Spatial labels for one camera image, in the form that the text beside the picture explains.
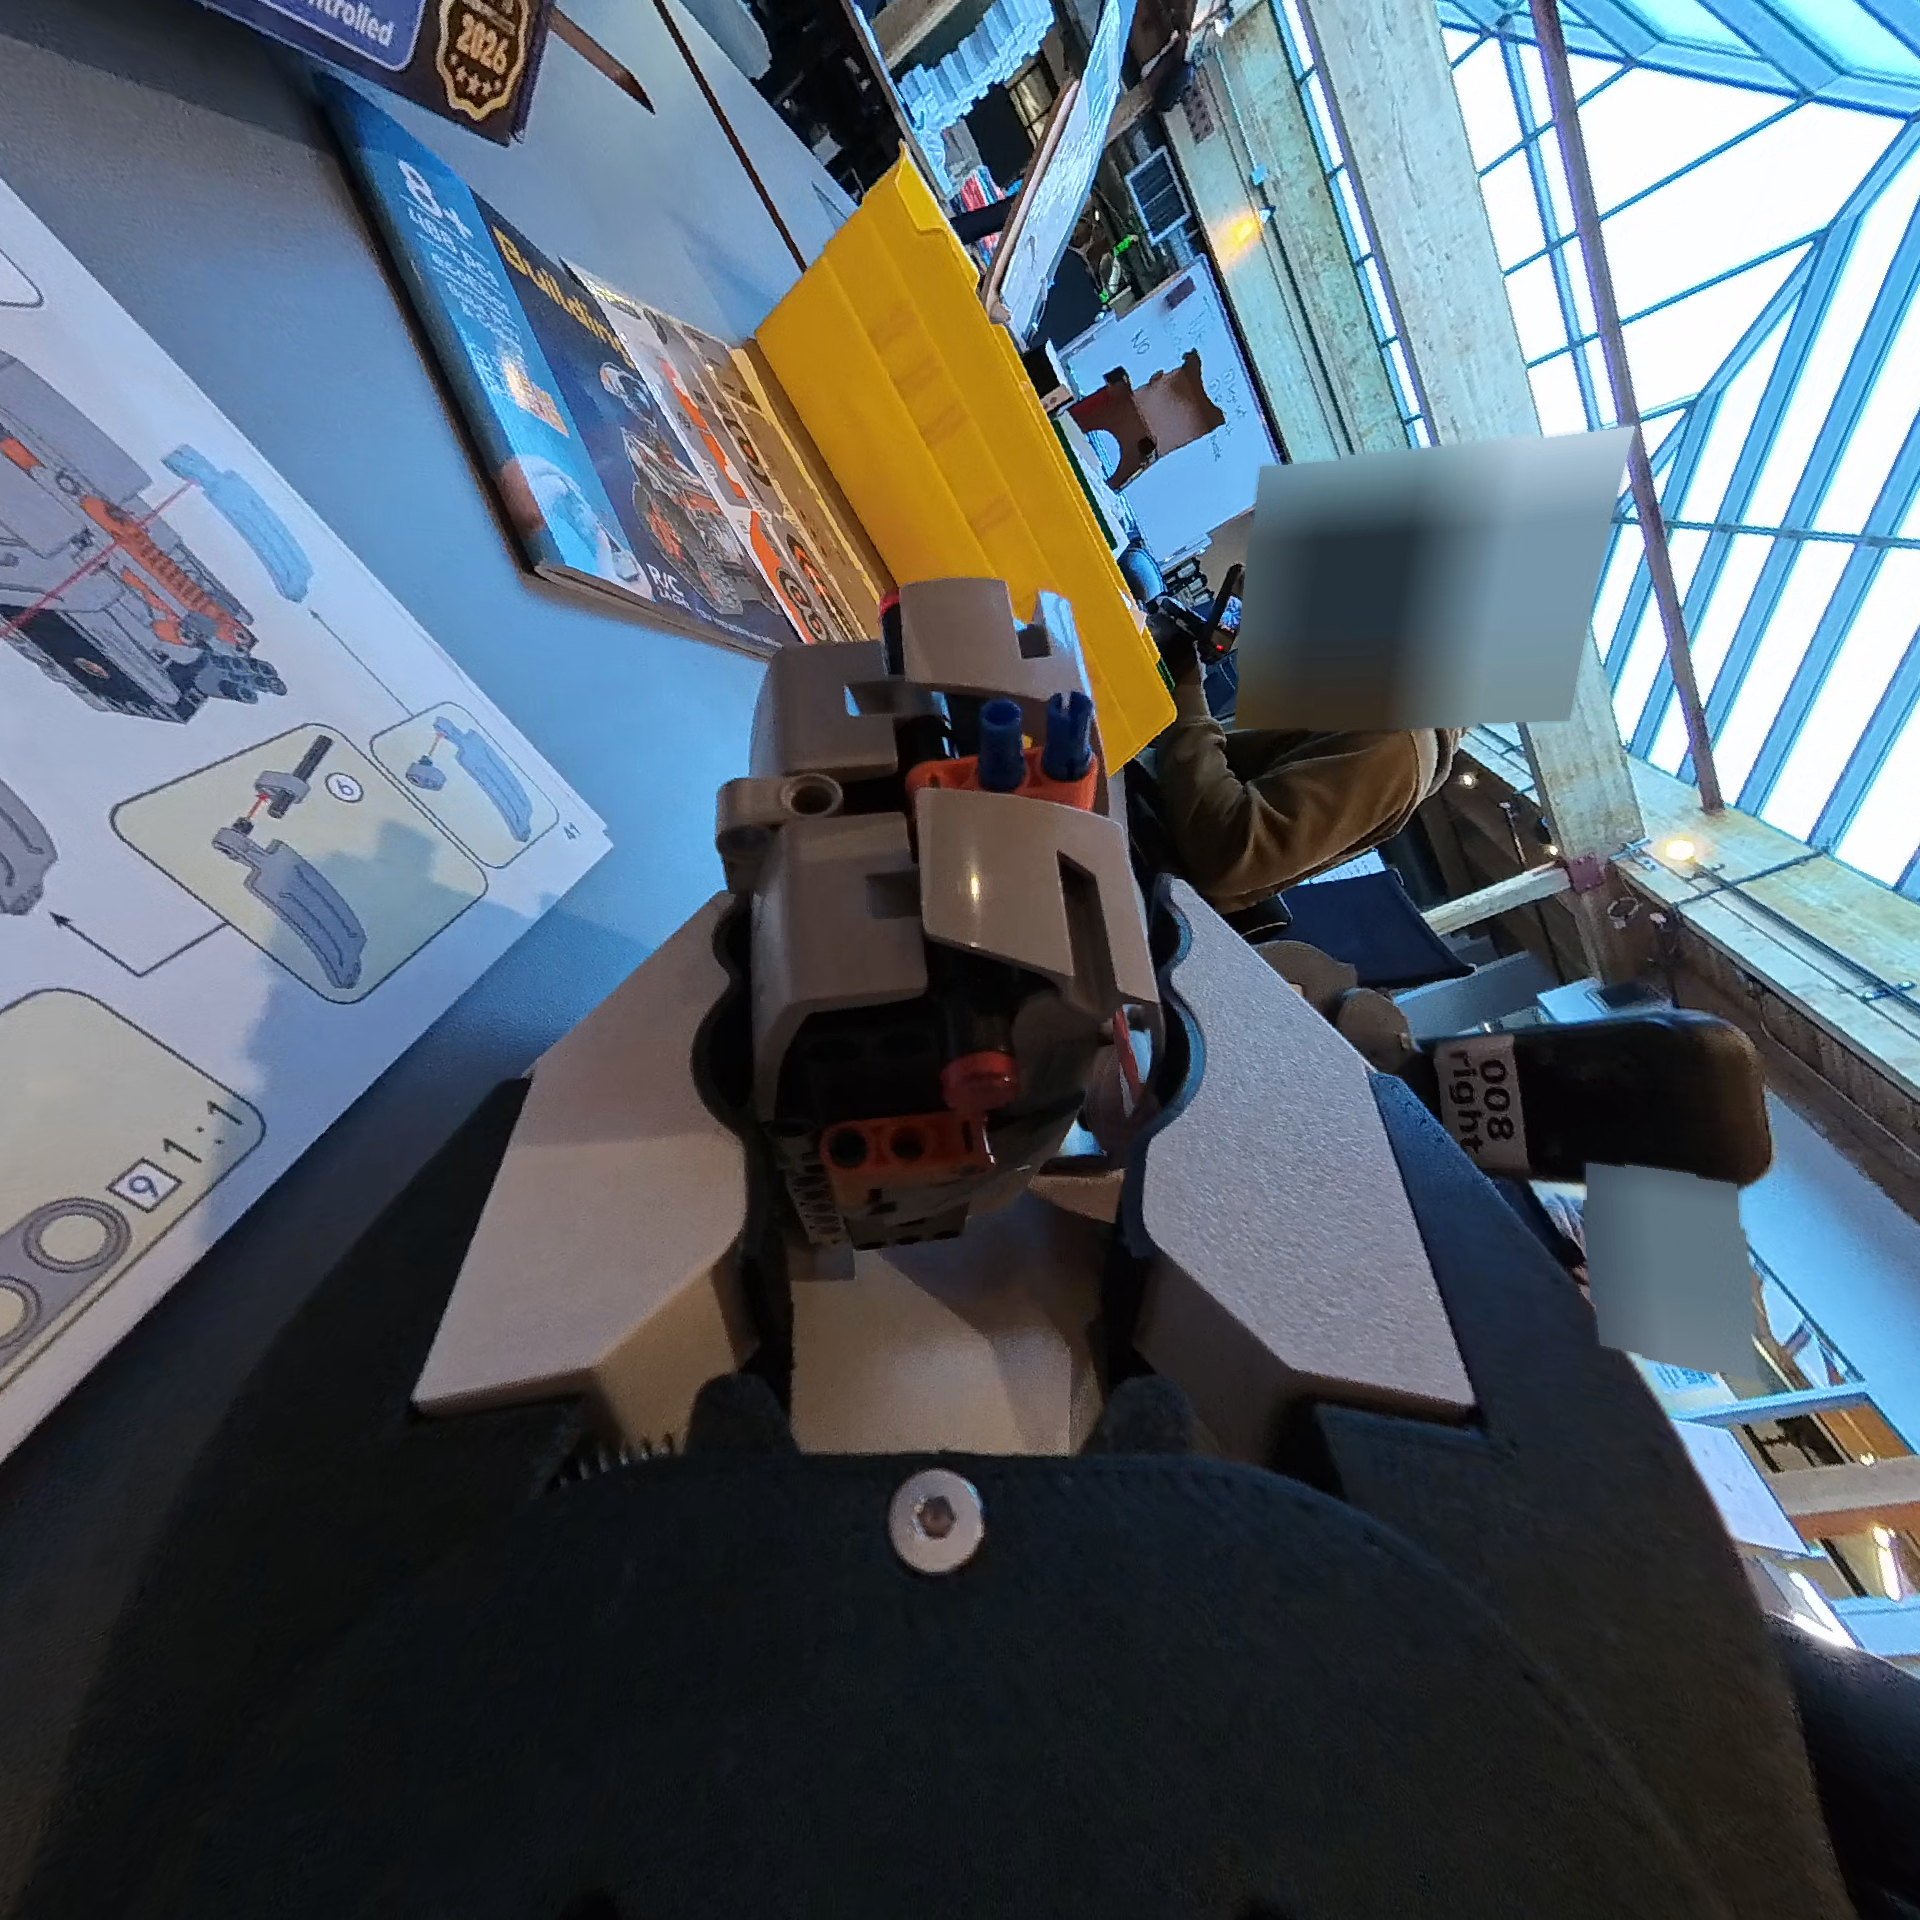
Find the white standing board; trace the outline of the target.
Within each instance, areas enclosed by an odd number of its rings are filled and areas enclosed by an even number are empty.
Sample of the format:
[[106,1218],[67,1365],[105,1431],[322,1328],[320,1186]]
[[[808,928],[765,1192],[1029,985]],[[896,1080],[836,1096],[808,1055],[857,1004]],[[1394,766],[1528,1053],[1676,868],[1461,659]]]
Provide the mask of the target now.
[[1061,96],[981,288],[987,319],[1018,349],[1029,349],[1036,336],[1059,259],[1092,194],[1121,101],[1121,66],[1135,13],[1135,2],[1102,6],[1088,68]]

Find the blue robot kit box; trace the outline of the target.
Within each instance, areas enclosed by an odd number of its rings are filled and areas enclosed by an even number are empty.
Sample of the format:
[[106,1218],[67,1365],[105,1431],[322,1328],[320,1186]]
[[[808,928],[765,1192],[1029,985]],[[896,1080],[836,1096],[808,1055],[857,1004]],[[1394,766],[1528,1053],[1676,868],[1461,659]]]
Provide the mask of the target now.
[[510,145],[529,120],[554,2],[203,2],[302,60]]

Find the robot sticker sheet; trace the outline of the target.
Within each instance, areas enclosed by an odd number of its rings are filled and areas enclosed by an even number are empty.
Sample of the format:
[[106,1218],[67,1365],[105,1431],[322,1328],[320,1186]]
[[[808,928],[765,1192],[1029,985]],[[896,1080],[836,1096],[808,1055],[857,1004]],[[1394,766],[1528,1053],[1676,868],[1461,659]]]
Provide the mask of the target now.
[[603,383],[629,410],[641,392],[661,430],[629,428],[636,490],[661,550],[685,561],[712,604],[777,608],[798,644],[878,636],[883,578],[866,564],[808,443],[793,437],[744,349],[572,269],[598,300],[636,374]]

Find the dark office chair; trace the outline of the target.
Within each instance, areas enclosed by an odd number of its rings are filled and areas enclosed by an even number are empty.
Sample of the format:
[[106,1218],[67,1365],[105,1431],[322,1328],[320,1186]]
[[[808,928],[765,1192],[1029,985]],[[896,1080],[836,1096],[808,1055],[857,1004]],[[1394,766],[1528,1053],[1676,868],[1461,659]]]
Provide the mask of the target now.
[[1467,979],[1394,872],[1299,884],[1280,898],[1287,937],[1356,970],[1362,988],[1400,993]]

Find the open instruction manual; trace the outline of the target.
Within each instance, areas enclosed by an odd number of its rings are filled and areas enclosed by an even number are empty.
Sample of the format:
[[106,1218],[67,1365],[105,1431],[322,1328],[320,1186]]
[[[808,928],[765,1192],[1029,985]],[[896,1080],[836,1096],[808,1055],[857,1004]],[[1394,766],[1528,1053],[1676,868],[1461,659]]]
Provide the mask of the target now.
[[2,1431],[613,848],[5,187]]

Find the yellow plastic bin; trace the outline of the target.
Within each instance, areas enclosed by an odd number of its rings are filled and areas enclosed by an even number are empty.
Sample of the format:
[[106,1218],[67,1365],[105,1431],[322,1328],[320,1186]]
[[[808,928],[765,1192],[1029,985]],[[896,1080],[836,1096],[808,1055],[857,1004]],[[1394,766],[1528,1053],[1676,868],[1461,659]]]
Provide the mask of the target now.
[[911,159],[751,338],[896,587],[1000,580],[1018,613],[1057,592],[1111,760],[1172,725],[1172,682],[1112,543]]

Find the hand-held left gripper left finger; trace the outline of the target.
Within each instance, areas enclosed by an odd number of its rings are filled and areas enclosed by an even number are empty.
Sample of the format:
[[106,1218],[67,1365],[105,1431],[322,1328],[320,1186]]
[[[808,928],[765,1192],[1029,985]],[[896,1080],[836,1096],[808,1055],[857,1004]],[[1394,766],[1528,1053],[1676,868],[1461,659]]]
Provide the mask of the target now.
[[579,1399],[684,1441],[708,1379],[788,1413],[788,1263],[751,1112],[750,907],[712,898],[530,1070],[415,1387],[431,1417]]

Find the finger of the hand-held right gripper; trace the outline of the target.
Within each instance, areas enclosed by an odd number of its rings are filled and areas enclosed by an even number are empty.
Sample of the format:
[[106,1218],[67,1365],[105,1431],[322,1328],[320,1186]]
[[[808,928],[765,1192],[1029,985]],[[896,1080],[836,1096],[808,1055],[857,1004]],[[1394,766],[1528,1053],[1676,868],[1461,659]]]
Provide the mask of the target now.
[[1372,1070],[1408,1080],[1417,1068],[1408,1016],[1390,997],[1365,988],[1354,966],[1309,942],[1266,940],[1253,947]]

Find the grey desk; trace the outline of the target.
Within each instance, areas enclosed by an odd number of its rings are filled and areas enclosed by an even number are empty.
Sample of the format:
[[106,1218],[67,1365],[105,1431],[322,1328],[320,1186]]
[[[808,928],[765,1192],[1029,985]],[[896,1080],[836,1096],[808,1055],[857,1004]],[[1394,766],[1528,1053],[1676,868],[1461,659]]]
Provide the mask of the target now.
[[5,1590],[133,1580],[279,1332],[483,1096],[720,890],[765,660],[521,561],[320,101],[203,6],[5,6],[5,187],[530,748],[613,848],[5,1453]]

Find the grey building block robot body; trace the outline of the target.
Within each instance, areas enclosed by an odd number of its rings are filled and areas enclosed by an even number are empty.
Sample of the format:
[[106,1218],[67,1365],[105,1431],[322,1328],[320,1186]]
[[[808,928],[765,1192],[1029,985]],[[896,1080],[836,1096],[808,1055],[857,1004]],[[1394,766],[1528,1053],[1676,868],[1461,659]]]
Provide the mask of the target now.
[[744,1120],[820,1254],[961,1235],[1130,1120],[1160,997],[1071,604],[933,580],[768,667],[716,848]]

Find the brown cardboard cutout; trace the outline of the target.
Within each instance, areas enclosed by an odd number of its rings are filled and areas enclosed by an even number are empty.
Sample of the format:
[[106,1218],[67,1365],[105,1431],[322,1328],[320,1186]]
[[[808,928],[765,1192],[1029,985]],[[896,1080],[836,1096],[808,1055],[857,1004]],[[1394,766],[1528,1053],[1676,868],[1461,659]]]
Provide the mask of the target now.
[[1145,468],[1227,424],[1224,410],[1210,397],[1202,353],[1188,349],[1175,369],[1159,371],[1145,387],[1134,387],[1121,369],[1097,392],[1070,405],[1070,418],[1085,437],[1107,435],[1116,461],[1107,484],[1128,487]]

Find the blue instruction booklet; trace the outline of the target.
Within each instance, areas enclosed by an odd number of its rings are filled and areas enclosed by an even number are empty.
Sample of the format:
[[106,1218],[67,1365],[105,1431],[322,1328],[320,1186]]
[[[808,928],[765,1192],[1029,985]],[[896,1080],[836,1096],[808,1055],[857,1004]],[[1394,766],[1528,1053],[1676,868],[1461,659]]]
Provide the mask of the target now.
[[320,101],[525,569],[751,659],[831,641],[651,319],[607,313],[346,81]]

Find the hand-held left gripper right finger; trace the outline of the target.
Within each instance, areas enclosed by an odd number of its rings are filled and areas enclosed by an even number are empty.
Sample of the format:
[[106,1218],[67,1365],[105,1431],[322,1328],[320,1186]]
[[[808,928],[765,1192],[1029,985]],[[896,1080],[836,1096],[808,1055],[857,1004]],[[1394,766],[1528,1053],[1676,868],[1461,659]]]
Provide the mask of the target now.
[[1319,1406],[1459,1426],[1476,1394],[1348,1039],[1186,882],[1167,879],[1168,1039],[1186,1068],[1144,1141],[1134,1334],[1219,1453],[1276,1465]]

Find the whiteboard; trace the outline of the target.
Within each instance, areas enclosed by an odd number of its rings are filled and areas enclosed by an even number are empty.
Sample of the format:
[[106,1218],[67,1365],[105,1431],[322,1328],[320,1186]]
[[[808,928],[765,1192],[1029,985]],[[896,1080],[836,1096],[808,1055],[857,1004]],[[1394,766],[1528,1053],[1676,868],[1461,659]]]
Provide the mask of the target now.
[[1123,319],[1102,319],[1064,349],[1075,401],[1097,392],[1116,369],[1134,387],[1202,353],[1210,397],[1227,424],[1145,468],[1121,496],[1145,546],[1164,561],[1200,555],[1212,534],[1253,510],[1262,468],[1280,463],[1262,397],[1203,259],[1194,261]]

